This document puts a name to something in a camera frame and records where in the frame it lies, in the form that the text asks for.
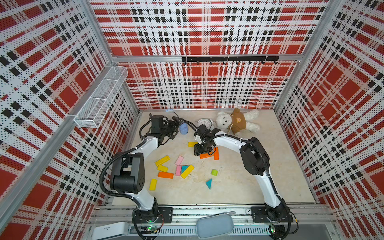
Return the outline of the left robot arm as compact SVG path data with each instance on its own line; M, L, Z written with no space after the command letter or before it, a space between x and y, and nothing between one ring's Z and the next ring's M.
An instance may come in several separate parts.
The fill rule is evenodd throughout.
M136 204L133 211L135 224L138 220L155 223L162 216L156 198L144 187L145 159L168 140L173 140L183 122L178 116L168 119L162 115L149 115L139 130L141 142L130 150L115 154L101 171L99 185L103 193Z

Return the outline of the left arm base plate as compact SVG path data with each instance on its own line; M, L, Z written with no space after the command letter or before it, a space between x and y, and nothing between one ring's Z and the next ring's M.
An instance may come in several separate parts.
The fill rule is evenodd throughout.
M156 207L150 211L134 210L133 221L136 224L168 224L172 222L172 207Z

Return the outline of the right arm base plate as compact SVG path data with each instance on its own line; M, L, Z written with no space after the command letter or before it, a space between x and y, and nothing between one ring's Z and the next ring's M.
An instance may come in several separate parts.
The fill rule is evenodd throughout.
M282 218L280 220L271 221L268 218L266 207L251 207L251 216L254 223L293 223L294 219L292 216L288 216L284 210Z

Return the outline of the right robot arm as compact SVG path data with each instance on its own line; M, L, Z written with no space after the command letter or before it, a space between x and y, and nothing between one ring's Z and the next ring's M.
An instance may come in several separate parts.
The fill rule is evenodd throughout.
M257 138L244 139L226 134L219 129L209 130L203 125L197 127L184 119L178 121L187 124L194 131L194 138L197 141L194 145L194 155L210 154L217 147L224 147L240 154L244 168L255 176L262 190L266 218L270 222L293 221L289 207L274 184L270 171L270 157Z

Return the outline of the orange trapezoid block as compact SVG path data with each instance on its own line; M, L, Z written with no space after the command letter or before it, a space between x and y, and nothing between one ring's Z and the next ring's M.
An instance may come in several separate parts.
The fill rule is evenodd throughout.
M206 159L214 156L214 152L211 153L205 153L200 155L200 159Z

